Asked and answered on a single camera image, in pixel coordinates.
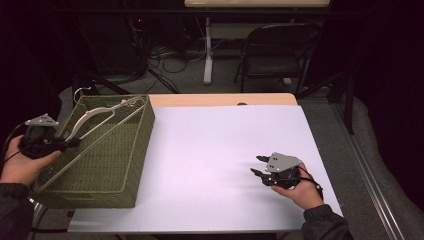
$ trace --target white table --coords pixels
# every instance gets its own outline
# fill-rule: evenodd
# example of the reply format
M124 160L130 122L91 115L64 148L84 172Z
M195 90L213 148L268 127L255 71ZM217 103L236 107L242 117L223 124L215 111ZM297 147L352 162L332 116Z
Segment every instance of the white table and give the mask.
M264 186L250 171L265 168L265 163L256 160L257 155L274 151L302 159L324 188L325 202L342 214L293 95L185 94L152 95L151 99L156 121L136 207L78 209L69 232L249 233L300 229L303 211ZM195 107L163 107L169 106L169 100ZM249 105L233 105L238 102ZM255 102L265 105L253 105Z
M330 0L185 0L186 7L193 8L325 8L330 4ZM210 85L212 83L212 38L226 38L225 35L231 33L232 39L245 38L256 27L263 24L244 25L234 24L230 27L225 27L223 24L217 24L216 31L210 22L210 18L206 18L206 62L203 83Z

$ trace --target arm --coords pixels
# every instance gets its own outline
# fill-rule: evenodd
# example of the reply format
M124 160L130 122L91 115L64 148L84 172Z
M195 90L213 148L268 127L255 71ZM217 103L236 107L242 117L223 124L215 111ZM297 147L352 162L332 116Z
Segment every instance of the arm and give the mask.
M10 142L0 179L0 239L27 238L34 216L34 206L27 198L29 187L60 155L54 152L39 159L27 158L18 153L20 138Z
M305 165L302 163L299 166L301 167L299 168L301 176L309 178L304 171L306 170ZM305 210L303 216L306 222L302 226L305 240L353 239L347 221L335 214L329 205L324 204L312 182L301 181L293 189L283 189L278 186L271 188L280 195L290 198Z

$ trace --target gray carpet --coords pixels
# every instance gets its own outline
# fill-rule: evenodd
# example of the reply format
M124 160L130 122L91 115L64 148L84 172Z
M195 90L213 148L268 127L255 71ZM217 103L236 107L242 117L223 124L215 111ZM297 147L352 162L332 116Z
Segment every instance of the gray carpet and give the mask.
M239 92L239 85L234 84L233 77L238 65L238 59L234 54L228 54L225 43L215 51L215 61L213 65L212 85L203 84L204 60L189 61L184 67L184 62L175 58L164 60L168 70L179 71L179 73L167 73L161 66L156 72L162 72L164 76L171 79L182 93L236 93ZM151 68L157 62L152 61ZM141 80L122 85L132 93L171 93L160 82L157 82L150 74ZM270 81L247 81L246 92L292 92L292 86L285 86L277 80ZM102 94L112 92L104 87L99 87ZM326 89L310 96L304 100L299 100L299 105L305 111L310 124L313 136L317 143L319 152L328 172L336 196L343 203L341 207L345 218L355 239L390 239L385 226L379 216L370 194L368 193L364 181L359 174L356 164L355 153L344 134L343 126L337 121L337 114L333 105L329 105L325 98ZM70 89L61 94L63 109L59 121L66 119L72 108L72 96ZM424 239L424 215L422 211L415 207L404 195L393 176L387 171L381 160L372 127L367 116L366 107L355 101L354 105L354 130L355 138L370 165L374 177L379 187L386 196L388 205L393 211L393 215L399 224L404 235L404 239ZM40 227L44 228L66 228L70 218L65 210L48 210L42 218ZM36 234L34 239L119 239L113 235L92 235L92 234ZM284 236L286 240L302 239L300 232L292 232Z

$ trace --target white tabletop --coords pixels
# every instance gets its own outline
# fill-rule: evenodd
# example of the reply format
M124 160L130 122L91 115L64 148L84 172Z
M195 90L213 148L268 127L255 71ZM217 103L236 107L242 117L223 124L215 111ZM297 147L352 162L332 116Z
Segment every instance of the white tabletop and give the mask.
M186 7L327 7L330 0L185 0Z
M78 209L70 232L237 233L300 229L303 211L254 176L257 155L303 160L342 214L300 106L155 107L136 207Z

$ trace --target dark background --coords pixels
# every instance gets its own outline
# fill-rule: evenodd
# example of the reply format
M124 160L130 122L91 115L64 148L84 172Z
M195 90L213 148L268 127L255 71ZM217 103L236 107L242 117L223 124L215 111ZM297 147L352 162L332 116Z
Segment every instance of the dark background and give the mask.
M119 1L106 2L112 4L109 7L113 7ZM152 2L147 1L147 5L144 4L143 7L183 7L183 1ZM365 10L376 2L378 1L334 1L332 9ZM84 1L68 1L67 4L84 4ZM58 6L58 1L45 1L41 7ZM363 58L355 75L355 96L368 107L379 152L387 167L410 199L424 209L421 187L423 180L420 177L424 170L422 9L419 1L401 1L387 19L387 25L378 29L377 42ZM104 73L104 69L113 69L114 73L124 74L142 71L143 52L138 52L131 44L133 39L126 20L128 19L123 17L113 17L112 20L92 21L85 17L85 21L82 19L79 26L67 18L55 18L52 21L40 11L38 1L2 1L2 143L16 125L28 118L44 113L57 117L61 107L58 94L71 86L78 65L96 73ZM199 34L193 30L196 29L193 19L146 18L143 21L150 34L175 49L184 49L190 36L198 37ZM322 40L311 61L307 84L316 84L345 66L349 56L355 51L363 27L364 22L357 20L326 21ZM115 31L120 39L104 38L102 31ZM112 44L112 40L115 44L113 48L97 53L90 50L89 44L107 45ZM103 58L105 63L99 62L97 58L102 58L96 55L101 56L106 51L125 54L127 62L114 62L107 57Z

